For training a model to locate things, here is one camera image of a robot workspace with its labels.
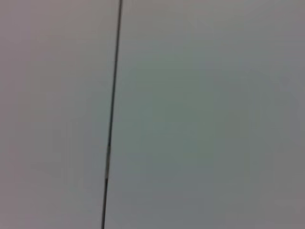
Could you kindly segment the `dark wall panel joint strip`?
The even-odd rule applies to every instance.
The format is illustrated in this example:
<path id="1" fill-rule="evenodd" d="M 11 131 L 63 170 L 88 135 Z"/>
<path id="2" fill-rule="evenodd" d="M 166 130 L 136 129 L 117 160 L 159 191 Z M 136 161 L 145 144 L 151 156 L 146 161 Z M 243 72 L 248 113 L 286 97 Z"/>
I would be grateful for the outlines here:
<path id="1" fill-rule="evenodd" d="M 124 0 L 118 0 L 115 50 L 114 50 L 114 62 L 113 62 L 113 74 L 112 74 L 112 89 L 111 89 L 111 101 L 110 101 L 110 115 L 109 115 L 109 124 L 108 124 L 107 148 L 105 155 L 104 189 L 103 189 L 100 229 L 105 229 L 105 220 L 106 220 L 107 194 L 108 194 L 109 172 L 110 172 L 111 152 L 112 152 L 112 129 L 114 122 L 114 109 L 115 109 L 115 97 L 116 97 L 117 72 L 118 72 L 119 54 L 120 54 L 120 38 L 121 38 L 123 5 L 124 5 Z"/>

